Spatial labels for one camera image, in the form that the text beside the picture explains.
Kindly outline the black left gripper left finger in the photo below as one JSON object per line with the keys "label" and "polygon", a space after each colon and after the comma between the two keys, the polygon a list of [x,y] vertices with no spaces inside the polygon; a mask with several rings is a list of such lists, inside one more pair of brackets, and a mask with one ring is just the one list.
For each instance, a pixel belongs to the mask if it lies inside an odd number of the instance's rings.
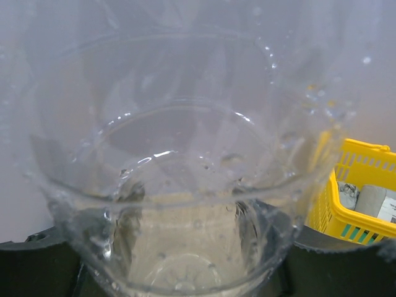
{"label": "black left gripper left finger", "polygon": [[72,296],[80,257],[55,227],[1,243],[1,296]]}

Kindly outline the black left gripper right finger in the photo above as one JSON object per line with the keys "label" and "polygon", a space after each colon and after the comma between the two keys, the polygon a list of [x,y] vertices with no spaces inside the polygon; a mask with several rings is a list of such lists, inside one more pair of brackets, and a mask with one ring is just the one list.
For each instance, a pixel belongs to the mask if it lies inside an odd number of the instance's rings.
{"label": "black left gripper right finger", "polygon": [[367,246],[304,227],[284,264],[285,296],[395,296],[395,240]]}

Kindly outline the clear plastic bottle small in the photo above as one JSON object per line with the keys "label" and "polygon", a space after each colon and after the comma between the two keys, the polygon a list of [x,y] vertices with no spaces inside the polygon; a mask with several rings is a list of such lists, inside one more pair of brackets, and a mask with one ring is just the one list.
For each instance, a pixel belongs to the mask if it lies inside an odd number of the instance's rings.
{"label": "clear plastic bottle small", "polygon": [[111,296],[243,296],[285,258],[381,1],[2,1],[1,142]]}

